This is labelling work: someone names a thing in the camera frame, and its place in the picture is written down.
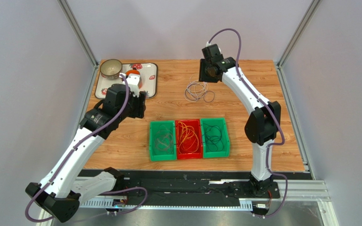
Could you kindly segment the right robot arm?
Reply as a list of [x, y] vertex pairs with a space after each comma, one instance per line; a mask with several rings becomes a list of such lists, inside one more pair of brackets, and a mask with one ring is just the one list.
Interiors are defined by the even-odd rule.
[[233, 91], [249, 113], [244, 128], [253, 149], [248, 190], [255, 197], [267, 195], [273, 183], [270, 166], [273, 145], [280, 129], [280, 104], [270, 102], [261, 95], [232, 57], [217, 62], [201, 59], [199, 81], [221, 81]]

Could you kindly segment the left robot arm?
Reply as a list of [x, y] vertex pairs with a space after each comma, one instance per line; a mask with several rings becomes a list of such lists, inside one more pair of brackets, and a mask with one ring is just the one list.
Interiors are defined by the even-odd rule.
[[31, 202], [65, 223], [86, 201], [105, 192], [119, 193], [124, 188], [124, 175], [114, 168], [109, 167], [82, 182], [76, 182], [76, 178], [124, 119], [144, 117], [146, 96], [138, 85], [123, 83], [109, 87], [105, 99], [85, 114], [73, 141], [54, 168], [39, 183], [26, 187]]

